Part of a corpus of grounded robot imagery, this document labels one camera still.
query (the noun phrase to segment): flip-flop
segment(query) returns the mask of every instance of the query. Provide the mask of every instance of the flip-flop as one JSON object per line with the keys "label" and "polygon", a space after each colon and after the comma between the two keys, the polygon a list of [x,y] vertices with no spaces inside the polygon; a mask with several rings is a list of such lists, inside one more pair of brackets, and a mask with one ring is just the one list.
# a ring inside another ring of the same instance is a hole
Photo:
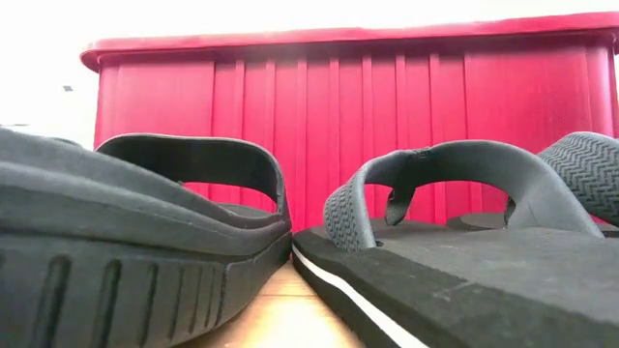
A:
{"label": "flip-flop", "polygon": [[[619,140],[589,131],[568,134],[538,156],[565,181],[589,214],[606,222],[598,228],[607,237],[619,237]],[[505,214],[480,213],[452,217],[447,225],[466,230],[503,228]]]}
{"label": "flip-flop", "polygon": [[[516,205],[503,229],[402,221],[415,188],[475,181]],[[364,184],[391,187],[370,220]],[[293,262],[369,347],[619,345],[619,241],[605,239],[539,157],[492,141],[395,151],[364,164],[293,236]]]}
{"label": "flip-flop", "polygon": [[[0,346],[170,346],[226,322],[290,251],[276,160],[222,138],[127,135],[98,153],[0,130]],[[273,214],[177,182],[256,189]]]}

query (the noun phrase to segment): red lid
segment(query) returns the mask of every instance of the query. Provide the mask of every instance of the red lid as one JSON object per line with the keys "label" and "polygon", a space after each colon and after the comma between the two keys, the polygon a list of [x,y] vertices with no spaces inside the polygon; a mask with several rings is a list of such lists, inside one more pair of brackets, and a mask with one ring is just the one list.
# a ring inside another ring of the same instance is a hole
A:
{"label": "red lid", "polygon": [[434,25],[406,29],[314,29],[261,34],[196,35],[167,38],[105,39],[91,43],[81,54],[82,63],[97,72],[107,53],[196,50],[261,44],[309,44],[397,39],[485,37],[495,35],[606,31],[619,50],[619,12],[553,15],[492,22]]}

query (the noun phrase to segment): red storage box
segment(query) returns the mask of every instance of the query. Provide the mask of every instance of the red storage box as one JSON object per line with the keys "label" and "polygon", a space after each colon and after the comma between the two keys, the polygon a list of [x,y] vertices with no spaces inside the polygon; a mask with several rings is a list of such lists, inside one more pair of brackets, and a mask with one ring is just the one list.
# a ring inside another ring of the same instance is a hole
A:
{"label": "red storage box", "polygon": [[[244,138],[272,151],[294,228],[322,223],[327,196],[395,149],[495,139],[541,151],[566,133],[619,135],[613,65],[619,13],[403,30],[119,39],[82,62],[101,75],[95,145],[127,132]],[[269,208],[238,188],[190,184]],[[388,191],[368,188],[368,210]],[[409,215],[444,222],[502,211],[481,184],[420,188]]]}

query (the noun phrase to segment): thick rubber sole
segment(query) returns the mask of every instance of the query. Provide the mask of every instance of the thick rubber sole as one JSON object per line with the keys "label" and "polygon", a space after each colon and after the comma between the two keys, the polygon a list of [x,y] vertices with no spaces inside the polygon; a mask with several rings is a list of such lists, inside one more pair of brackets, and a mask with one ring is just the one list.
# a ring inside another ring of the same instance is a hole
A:
{"label": "thick rubber sole", "polygon": [[168,347],[241,311],[288,260],[0,234],[0,347]]}
{"label": "thick rubber sole", "polygon": [[[531,287],[538,293],[519,295],[517,289],[500,283],[488,285],[462,277],[456,271],[441,271],[435,268],[436,262],[421,256],[421,260],[411,260],[385,247],[345,252],[322,232],[318,229],[316,233],[306,230],[295,234],[293,265],[321,300],[368,347],[609,347],[619,342],[616,320],[601,319],[608,308],[601,302],[578,304],[590,305],[583,309],[583,306],[534,296],[545,289],[543,284],[539,288]],[[418,240],[418,244],[410,248],[422,256],[418,249],[431,247],[424,244],[424,236],[441,234],[400,232],[418,237],[411,238]],[[389,234],[384,233],[384,246],[389,242],[392,247],[397,233],[392,231],[391,240]],[[437,245],[449,246],[449,241],[450,238],[444,238],[444,243]],[[462,252],[463,248],[464,245],[457,251]],[[586,243],[575,248],[581,248],[583,254],[591,254],[586,252],[591,249]],[[428,253],[442,254],[445,260],[453,260],[451,249],[446,249],[448,251],[443,253],[440,249],[431,249]],[[559,252],[550,254],[553,258],[561,255]],[[596,257],[605,260],[608,255],[608,248],[600,247],[593,261],[598,261]],[[574,262],[576,273],[578,265],[582,266]],[[569,279],[561,276],[561,270],[557,268],[557,278],[569,284]],[[604,298],[604,289],[594,290],[592,297],[600,294],[597,299]]]}

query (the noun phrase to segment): black sandal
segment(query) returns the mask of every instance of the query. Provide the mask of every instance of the black sandal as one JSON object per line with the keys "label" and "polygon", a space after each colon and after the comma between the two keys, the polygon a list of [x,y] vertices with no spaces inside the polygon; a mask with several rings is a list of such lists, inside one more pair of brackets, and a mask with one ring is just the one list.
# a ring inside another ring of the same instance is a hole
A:
{"label": "black sandal", "polygon": [[[402,221],[415,188],[452,180],[508,193],[507,225]],[[368,218],[364,184],[393,189],[384,220]],[[619,345],[619,241],[517,147],[456,141],[373,159],[324,219],[294,235],[294,265],[369,347]]]}
{"label": "black sandal", "polygon": [[[290,251],[283,178],[245,141],[126,135],[98,153],[0,130],[0,346],[170,346],[226,322]],[[274,214],[178,184],[259,190]]]}

